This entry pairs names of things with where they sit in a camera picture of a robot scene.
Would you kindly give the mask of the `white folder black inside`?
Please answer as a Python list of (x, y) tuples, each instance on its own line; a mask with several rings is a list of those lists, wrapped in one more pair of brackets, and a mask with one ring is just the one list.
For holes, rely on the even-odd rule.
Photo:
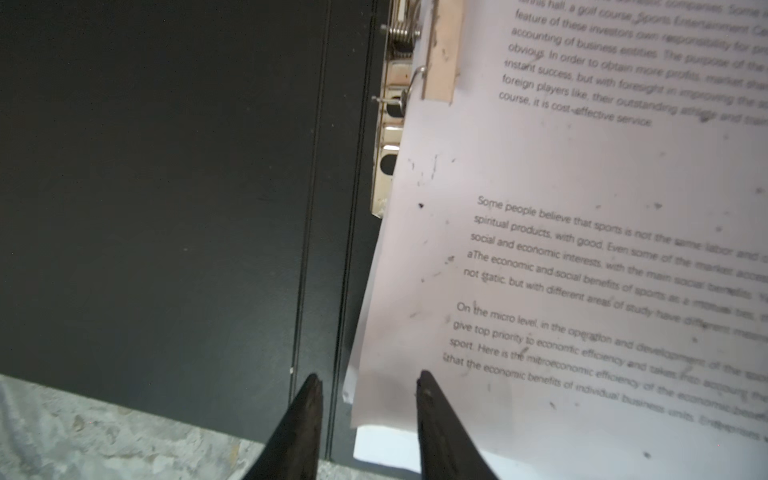
[(1, 5), (1, 475), (238, 479), (304, 379), (319, 476), (379, 220), (385, 1)]

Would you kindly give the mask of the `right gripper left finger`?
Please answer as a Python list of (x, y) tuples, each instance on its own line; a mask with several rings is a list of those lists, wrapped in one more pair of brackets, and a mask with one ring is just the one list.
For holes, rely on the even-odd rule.
[(270, 436), (245, 480), (317, 477), (323, 420), (322, 381), (310, 374)]

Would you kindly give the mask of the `printed paper sheet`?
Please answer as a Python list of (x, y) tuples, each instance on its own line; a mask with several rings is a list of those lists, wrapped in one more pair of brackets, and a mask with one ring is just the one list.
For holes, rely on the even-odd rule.
[(411, 99), (351, 423), (502, 478), (767, 475), (767, 5), (468, 1)]
[[(366, 282), (350, 359), (342, 387), (343, 402), (350, 406), (354, 403), (366, 322), (372, 300), (373, 282), (380, 256), (381, 248), (377, 244)], [(353, 457), (356, 460), (375, 465), (420, 473), (420, 460), (418, 459), (419, 442), (417, 435), (412, 432), (382, 426), (364, 426), (362, 432), (358, 432), (356, 435)]]

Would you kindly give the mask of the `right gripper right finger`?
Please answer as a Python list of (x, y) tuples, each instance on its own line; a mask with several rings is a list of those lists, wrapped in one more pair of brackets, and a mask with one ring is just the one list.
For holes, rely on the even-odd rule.
[(431, 372), (416, 386), (421, 478), (497, 480)]

